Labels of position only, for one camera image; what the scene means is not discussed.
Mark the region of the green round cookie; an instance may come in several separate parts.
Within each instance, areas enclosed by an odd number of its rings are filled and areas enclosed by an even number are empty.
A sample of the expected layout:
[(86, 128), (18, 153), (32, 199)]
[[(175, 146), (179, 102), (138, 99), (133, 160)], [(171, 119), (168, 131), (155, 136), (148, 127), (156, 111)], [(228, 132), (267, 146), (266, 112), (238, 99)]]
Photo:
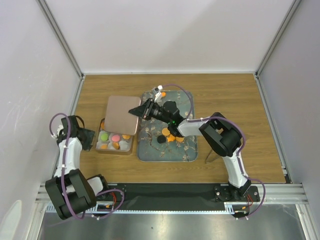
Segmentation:
[(108, 133), (104, 132), (100, 135), (99, 139), (102, 141), (102, 142), (106, 142), (109, 140), (109, 135)]

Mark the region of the plain orange round cookie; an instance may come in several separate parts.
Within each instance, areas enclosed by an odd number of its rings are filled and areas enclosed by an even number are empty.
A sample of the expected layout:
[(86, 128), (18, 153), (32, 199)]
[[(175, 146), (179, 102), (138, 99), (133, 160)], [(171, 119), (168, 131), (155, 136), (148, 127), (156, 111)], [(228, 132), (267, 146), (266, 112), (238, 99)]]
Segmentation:
[(106, 150), (108, 148), (108, 145), (107, 144), (103, 144), (103, 145), (100, 146), (100, 148), (103, 149), (103, 150)]

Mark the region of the rose gold cookie tin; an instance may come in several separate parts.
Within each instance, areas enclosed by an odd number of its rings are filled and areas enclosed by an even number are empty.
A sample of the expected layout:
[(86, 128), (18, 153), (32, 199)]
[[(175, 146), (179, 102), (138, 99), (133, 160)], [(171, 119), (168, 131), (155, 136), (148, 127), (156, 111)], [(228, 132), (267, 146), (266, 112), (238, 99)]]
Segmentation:
[(134, 136), (104, 130), (105, 119), (99, 123), (95, 150), (100, 154), (130, 155), (133, 152)]

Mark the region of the pink round cookie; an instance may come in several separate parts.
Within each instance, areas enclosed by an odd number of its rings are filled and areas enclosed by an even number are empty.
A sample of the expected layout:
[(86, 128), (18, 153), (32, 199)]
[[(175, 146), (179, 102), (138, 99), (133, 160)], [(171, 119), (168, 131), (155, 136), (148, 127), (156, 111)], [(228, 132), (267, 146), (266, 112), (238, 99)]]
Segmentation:
[(121, 136), (118, 134), (114, 134), (111, 138), (113, 142), (119, 142), (121, 140)]

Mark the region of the rose gold tin lid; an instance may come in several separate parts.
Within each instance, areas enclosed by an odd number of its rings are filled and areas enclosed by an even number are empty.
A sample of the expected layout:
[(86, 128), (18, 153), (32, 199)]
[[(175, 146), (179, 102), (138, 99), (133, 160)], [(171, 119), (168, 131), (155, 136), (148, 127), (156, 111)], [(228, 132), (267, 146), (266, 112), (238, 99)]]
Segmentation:
[(129, 110), (140, 104), (141, 99), (137, 96), (110, 96), (106, 106), (104, 130), (134, 136), (137, 132), (139, 118), (129, 113)]

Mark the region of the orange swirl cookie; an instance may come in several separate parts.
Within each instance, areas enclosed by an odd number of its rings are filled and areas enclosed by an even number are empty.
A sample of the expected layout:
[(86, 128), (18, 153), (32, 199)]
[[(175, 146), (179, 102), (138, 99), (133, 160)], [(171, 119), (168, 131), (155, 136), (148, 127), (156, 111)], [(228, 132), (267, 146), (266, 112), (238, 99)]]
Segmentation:
[(119, 146), (119, 144), (118, 144), (117, 142), (113, 142), (113, 143), (112, 143), (112, 146), (113, 146), (113, 148), (116, 149), (116, 150), (119, 150), (119, 149), (120, 149), (120, 146)]

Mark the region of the orange embossed biscuit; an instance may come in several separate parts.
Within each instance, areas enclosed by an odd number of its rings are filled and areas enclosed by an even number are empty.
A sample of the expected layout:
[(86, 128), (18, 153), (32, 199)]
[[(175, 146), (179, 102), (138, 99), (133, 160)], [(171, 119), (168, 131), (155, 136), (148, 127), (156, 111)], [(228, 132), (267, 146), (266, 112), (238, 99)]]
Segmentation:
[(125, 140), (129, 140), (129, 139), (131, 138), (130, 135), (125, 135), (125, 134), (123, 134), (122, 137), (123, 137), (123, 139), (125, 139)]
[(169, 136), (171, 134), (168, 128), (163, 128), (161, 132), (164, 136)]

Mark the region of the steel serving tongs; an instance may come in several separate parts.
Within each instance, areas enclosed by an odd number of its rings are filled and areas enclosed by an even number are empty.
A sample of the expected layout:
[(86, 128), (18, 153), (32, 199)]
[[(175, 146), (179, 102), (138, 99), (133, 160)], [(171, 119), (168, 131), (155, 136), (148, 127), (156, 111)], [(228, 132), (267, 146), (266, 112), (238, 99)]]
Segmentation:
[(212, 163), (213, 161), (215, 161), (219, 158), (220, 158), (220, 156), (216, 152), (211, 150), (205, 159), (205, 164)]

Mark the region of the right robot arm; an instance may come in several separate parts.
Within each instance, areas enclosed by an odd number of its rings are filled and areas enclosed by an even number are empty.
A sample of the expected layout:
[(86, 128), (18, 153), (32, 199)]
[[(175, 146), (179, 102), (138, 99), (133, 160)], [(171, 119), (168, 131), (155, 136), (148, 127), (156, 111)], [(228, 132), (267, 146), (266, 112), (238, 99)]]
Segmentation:
[(224, 161), (231, 197), (242, 201), (248, 196), (252, 182), (245, 172), (241, 157), (246, 140), (239, 127), (220, 112), (205, 118), (189, 119), (180, 114), (174, 101), (166, 101), (160, 106), (152, 98), (128, 112), (146, 121), (156, 119), (166, 123), (169, 132), (175, 137), (204, 137), (211, 149)]

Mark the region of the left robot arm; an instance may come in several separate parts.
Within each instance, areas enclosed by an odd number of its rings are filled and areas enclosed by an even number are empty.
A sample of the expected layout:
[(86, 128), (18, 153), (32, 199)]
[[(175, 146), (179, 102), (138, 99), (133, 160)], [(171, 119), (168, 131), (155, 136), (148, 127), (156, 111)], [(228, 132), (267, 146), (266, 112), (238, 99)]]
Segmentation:
[(49, 122), (49, 132), (59, 147), (59, 159), (53, 177), (45, 182), (45, 190), (62, 220), (94, 207), (98, 200), (109, 197), (110, 188), (101, 175), (86, 179), (80, 171), (82, 151), (90, 151), (95, 131), (80, 126), (77, 115), (57, 113)]

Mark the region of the black sandwich cookie lower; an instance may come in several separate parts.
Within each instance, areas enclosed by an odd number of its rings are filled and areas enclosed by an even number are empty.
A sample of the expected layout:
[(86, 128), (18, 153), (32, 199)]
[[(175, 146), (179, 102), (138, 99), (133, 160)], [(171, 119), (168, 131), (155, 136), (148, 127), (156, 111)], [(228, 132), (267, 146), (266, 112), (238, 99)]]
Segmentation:
[(164, 144), (167, 142), (167, 138), (164, 136), (164, 135), (159, 135), (157, 138), (156, 138), (157, 142), (159, 144)]

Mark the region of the orange flower cookie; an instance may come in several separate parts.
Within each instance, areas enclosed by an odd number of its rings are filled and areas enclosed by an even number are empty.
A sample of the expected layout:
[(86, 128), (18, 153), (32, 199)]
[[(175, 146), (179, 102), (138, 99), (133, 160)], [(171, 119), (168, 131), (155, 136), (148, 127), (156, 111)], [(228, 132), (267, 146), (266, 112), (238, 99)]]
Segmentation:
[(173, 136), (172, 134), (170, 134), (168, 137), (167, 137), (167, 141), (168, 142), (174, 142), (176, 140), (176, 137)]

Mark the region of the orange sandwich biscuit right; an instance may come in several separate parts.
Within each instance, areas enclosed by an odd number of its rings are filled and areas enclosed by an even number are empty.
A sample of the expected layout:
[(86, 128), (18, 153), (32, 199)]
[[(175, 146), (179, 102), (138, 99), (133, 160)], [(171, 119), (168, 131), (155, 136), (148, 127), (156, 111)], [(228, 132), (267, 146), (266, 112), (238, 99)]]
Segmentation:
[(176, 137), (175, 140), (177, 142), (183, 142), (184, 141), (184, 138), (183, 137)]

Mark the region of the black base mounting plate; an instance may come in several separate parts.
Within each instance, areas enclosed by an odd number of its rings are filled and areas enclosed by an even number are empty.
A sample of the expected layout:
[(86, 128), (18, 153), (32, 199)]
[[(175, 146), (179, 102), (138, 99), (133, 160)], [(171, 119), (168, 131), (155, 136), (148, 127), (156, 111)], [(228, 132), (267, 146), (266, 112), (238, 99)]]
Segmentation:
[(108, 188), (124, 192), (123, 204), (129, 207), (169, 205), (174, 208), (213, 206), (214, 203), (259, 203), (258, 188), (251, 185), (244, 195), (223, 183), (108, 183)]

